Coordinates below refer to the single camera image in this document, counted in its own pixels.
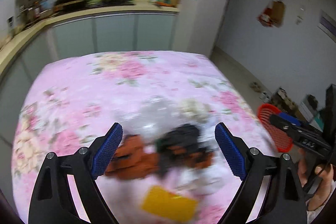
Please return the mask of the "person's right hand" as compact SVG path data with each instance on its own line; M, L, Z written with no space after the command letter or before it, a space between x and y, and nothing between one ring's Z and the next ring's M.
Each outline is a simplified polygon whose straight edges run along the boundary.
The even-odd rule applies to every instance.
M298 149L300 160L298 162L298 176L302 186L306 186L308 182L306 153L302 148ZM318 165L315 167L314 173L317 175L311 190L311 197L307 202L307 211L317 211L329 200L335 189L334 169L331 164L327 166Z

